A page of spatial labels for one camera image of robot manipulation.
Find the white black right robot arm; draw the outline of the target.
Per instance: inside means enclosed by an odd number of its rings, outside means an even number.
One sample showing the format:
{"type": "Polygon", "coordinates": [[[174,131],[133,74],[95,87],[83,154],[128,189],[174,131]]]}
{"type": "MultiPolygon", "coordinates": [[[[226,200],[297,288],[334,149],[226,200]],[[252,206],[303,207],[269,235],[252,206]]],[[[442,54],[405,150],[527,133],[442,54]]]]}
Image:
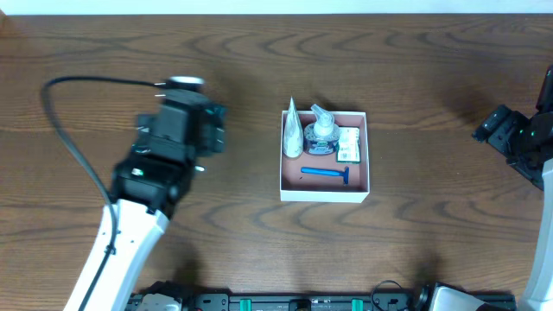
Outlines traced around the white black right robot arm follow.
{"type": "Polygon", "coordinates": [[[512,170],[541,192],[541,216],[531,272],[520,310],[552,309],[552,66],[547,66],[534,114],[497,106],[472,133],[495,149],[512,170]]]}

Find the white Pantene conditioner tube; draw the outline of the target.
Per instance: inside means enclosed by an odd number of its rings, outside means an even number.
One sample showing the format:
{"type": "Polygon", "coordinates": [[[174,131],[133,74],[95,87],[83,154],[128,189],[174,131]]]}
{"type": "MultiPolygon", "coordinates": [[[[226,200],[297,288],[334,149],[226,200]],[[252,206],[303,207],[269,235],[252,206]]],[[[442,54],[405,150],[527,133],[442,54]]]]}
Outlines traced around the white Pantene conditioner tube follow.
{"type": "Polygon", "coordinates": [[[289,102],[283,129],[283,153],[288,158],[297,158],[303,152],[303,128],[294,99],[289,102]]]}

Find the clear blue pump bottle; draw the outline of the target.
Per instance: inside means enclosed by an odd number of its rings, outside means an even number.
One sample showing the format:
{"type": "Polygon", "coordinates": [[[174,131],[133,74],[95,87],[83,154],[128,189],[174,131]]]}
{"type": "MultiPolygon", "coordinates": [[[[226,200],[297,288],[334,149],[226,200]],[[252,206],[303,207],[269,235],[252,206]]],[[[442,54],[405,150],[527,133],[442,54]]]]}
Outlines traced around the clear blue pump bottle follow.
{"type": "Polygon", "coordinates": [[[327,156],[338,148],[340,128],[334,114],[317,104],[311,106],[315,121],[304,128],[304,151],[312,156],[327,156]]]}

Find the green white small packet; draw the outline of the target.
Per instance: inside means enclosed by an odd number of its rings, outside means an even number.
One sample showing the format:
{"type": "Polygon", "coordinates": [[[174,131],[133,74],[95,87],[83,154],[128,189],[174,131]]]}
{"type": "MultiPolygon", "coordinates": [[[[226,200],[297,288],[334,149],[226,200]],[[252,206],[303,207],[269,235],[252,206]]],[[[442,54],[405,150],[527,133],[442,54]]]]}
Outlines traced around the green white small packet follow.
{"type": "Polygon", "coordinates": [[[359,128],[339,127],[339,130],[337,162],[360,163],[359,128]]]}

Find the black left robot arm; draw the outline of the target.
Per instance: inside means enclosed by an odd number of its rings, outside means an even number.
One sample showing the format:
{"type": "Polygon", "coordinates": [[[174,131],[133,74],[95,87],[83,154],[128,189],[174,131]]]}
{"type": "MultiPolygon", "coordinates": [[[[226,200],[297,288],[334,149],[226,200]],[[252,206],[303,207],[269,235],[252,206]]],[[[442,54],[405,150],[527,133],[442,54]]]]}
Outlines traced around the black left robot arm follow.
{"type": "Polygon", "coordinates": [[[198,158],[225,145],[223,106],[204,81],[165,80],[159,111],[137,116],[137,139],[111,176],[110,202],[67,310],[123,310],[142,268],[190,190],[198,158]]]}

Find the small blue object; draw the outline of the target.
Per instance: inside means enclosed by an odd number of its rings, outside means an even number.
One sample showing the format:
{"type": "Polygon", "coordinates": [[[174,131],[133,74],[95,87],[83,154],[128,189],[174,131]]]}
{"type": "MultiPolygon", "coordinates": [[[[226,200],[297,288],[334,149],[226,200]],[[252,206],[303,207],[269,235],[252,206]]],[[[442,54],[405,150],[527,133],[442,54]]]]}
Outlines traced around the small blue object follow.
{"type": "Polygon", "coordinates": [[[324,169],[324,168],[308,168],[302,167],[301,172],[308,175],[322,175],[328,177],[341,177],[343,184],[347,185],[349,183],[349,168],[345,168],[343,171],[324,169]]]}

